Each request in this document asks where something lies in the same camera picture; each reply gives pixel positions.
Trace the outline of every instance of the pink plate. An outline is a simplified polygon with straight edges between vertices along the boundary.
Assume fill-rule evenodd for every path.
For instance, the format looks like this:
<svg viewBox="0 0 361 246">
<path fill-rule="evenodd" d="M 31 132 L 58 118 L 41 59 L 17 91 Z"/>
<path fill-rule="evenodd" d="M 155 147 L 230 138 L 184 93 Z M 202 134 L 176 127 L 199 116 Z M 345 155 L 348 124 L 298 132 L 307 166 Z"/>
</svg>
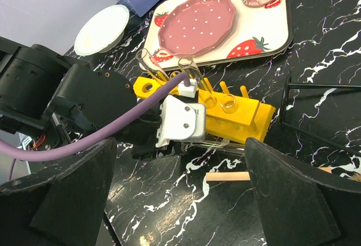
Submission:
<svg viewBox="0 0 361 246">
<path fill-rule="evenodd" d="M 228 37 L 235 15 L 231 0 L 188 0 L 164 20 L 160 47 L 172 55 L 205 54 Z"/>
</svg>

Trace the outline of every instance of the wooden stick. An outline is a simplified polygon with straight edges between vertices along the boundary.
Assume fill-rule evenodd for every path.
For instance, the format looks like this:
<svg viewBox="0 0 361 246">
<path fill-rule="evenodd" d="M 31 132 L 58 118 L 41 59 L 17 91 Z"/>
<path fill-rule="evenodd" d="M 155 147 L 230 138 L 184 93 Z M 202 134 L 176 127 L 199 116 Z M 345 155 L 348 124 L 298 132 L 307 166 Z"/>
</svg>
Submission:
<svg viewBox="0 0 361 246">
<path fill-rule="evenodd" d="M 330 167 L 319 167 L 320 170 L 332 174 Z M 248 172 L 220 172 L 220 173 L 206 173 L 205 180 L 211 181 L 249 181 Z"/>
</svg>

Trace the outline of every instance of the test tube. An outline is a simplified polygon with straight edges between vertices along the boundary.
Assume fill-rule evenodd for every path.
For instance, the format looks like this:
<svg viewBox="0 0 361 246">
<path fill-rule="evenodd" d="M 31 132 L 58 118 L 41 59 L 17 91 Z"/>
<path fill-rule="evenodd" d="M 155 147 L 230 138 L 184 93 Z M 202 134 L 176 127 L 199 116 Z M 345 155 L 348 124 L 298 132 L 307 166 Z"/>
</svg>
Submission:
<svg viewBox="0 0 361 246">
<path fill-rule="evenodd" d="M 157 61 L 155 61 L 147 49 L 139 50 L 135 57 L 148 72 L 148 74 L 151 75 L 152 78 L 155 79 L 160 85 L 163 85 L 164 82 L 169 81 L 168 75 L 160 67 Z"/>
<path fill-rule="evenodd" d="M 237 99 L 234 95 L 225 95 L 221 100 L 223 111 L 227 114 L 232 114 L 238 109 Z"/>
<path fill-rule="evenodd" d="M 214 108 L 217 105 L 217 100 L 212 96 L 212 88 L 204 80 L 202 73 L 199 71 L 198 66 L 193 59 L 190 56 L 181 58 L 178 62 L 178 67 L 182 72 L 186 72 L 191 78 L 197 81 L 199 89 L 206 91 L 205 98 L 202 98 L 205 106 L 209 109 Z"/>
</svg>

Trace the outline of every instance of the black metal bar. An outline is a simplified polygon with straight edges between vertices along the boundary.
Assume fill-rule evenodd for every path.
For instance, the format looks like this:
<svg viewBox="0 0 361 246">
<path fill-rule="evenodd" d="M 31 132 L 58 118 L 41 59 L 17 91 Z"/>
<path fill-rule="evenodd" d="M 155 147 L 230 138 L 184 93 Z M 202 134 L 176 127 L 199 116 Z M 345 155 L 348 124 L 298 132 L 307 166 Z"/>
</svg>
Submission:
<svg viewBox="0 0 361 246">
<path fill-rule="evenodd" d="M 361 85 L 342 85 L 342 84 L 288 84 L 291 89 L 320 89 L 320 88 L 339 88 L 339 89 L 361 89 Z"/>
<path fill-rule="evenodd" d="M 306 130 L 300 129 L 300 128 L 295 127 L 295 126 L 292 126 L 292 125 L 287 124 L 287 123 L 285 123 L 285 122 L 283 122 L 282 125 L 290 128 L 290 129 L 293 129 L 293 130 L 295 130 L 295 131 L 298 131 L 298 132 L 301 133 L 301 134 L 307 135 L 307 136 L 312 137 L 312 138 L 314 138 L 314 139 L 316 139 L 316 140 L 319 140 L 319 141 L 321 141 L 321 142 L 324 142 L 324 143 L 326 143 L 326 144 L 329 144 L 330 146 L 337 147 L 338 149 L 344 150 L 344 151 L 349 152 L 349 153 L 351 153 L 351 154 L 353 154 L 353 155 L 361 156 L 361 153 L 360 153 L 360 152 L 358 152 L 358 151 L 356 151 L 356 150 L 353 150 L 352 148 L 342 146 L 342 145 L 340 145 L 340 144 L 338 144 L 338 143 L 334 143 L 334 142 L 331 141 L 331 140 L 327 140 L 327 139 L 322 138 L 322 137 L 320 137 L 320 136 L 314 135 L 314 134 L 312 134 L 312 133 L 309 133 L 309 132 L 306 131 Z"/>
</svg>

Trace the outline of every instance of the white wall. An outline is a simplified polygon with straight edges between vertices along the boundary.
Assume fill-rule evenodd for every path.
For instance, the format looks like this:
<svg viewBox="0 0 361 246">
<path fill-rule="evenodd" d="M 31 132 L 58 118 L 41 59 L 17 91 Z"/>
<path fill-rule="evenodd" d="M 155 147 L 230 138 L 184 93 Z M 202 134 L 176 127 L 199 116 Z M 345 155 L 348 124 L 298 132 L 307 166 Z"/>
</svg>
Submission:
<svg viewBox="0 0 361 246">
<path fill-rule="evenodd" d="M 116 0 L 0 0 L 0 36 L 64 54 L 81 27 Z"/>
</svg>

